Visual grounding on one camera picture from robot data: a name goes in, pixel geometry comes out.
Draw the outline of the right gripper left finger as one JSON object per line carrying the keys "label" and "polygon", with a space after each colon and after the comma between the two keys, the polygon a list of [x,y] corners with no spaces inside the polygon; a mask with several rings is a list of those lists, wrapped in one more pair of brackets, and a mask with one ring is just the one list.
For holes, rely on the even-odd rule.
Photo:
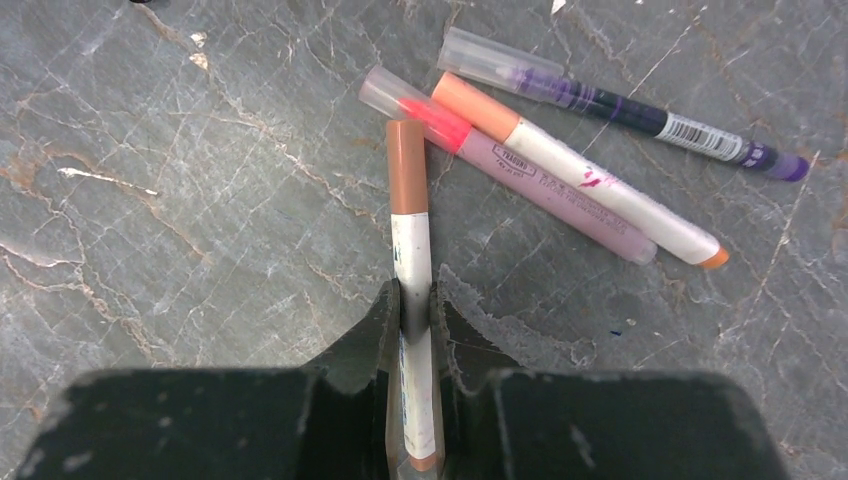
{"label": "right gripper left finger", "polygon": [[102,369],[49,410],[20,479],[390,479],[400,286],[297,367]]}

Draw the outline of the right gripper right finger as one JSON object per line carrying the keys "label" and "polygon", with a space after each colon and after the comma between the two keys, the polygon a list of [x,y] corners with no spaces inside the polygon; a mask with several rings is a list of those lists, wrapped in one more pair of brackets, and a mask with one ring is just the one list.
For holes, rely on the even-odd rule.
{"label": "right gripper right finger", "polygon": [[751,397],[705,371],[521,367],[438,289],[450,479],[784,479]]}

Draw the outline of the orange cap white marker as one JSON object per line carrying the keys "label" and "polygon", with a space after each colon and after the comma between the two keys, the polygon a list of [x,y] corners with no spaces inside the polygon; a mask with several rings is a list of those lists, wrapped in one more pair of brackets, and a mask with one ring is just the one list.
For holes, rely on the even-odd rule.
{"label": "orange cap white marker", "polygon": [[706,269],[718,268],[728,261],[729,253],[713,235],[458,76],[444,73],[431,98],[511,152],[622,217],[680,260]]}

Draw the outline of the red cap pink marker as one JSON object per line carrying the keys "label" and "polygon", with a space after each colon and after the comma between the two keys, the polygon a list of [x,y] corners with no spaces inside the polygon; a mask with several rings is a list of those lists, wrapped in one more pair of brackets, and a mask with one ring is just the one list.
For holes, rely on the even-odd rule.
{"label": "red cap pink marker", "polygon": [[365,77],[359,98],[394,120],[418,120],[426,140],[592,238],[625,260],[650,263],[656,244],[618,215],[509,151],[387,69]]}

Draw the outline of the brown cap white marker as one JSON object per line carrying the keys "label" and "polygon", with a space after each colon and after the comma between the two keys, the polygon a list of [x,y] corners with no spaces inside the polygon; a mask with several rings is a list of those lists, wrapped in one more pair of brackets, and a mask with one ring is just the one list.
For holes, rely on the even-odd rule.
{"label": "brown cap white marker", "polygon": [[416,120],[386,124],[392,258],[400,284],[399,368],[404,445],[410,465],[437,465],[433,357],[429,323],[432,280],[424,128]]}

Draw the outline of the purple gel pen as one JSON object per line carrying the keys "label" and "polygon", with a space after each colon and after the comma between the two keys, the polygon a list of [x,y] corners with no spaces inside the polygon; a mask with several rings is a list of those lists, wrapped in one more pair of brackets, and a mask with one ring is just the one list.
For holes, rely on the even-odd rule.
{"label": "purple gel pen", "polygon": [[562,65],[456,27],[444,37],[437,66],[774,179],[796,182],[810,168],[809,161],[798,155],[569,79]]}

